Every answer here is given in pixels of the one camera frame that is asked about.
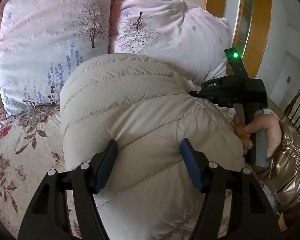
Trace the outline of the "person's right hand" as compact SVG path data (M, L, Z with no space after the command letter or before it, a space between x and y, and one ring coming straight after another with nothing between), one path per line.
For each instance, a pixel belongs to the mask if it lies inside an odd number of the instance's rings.
M239 137L243 145L244 155L253 146L250 139L253 133L266 131L267 134L267 157L271 157L281 144L282 131L279 119L275 114L257 116L251 123L242 126L238 115L233 117L234 133Z

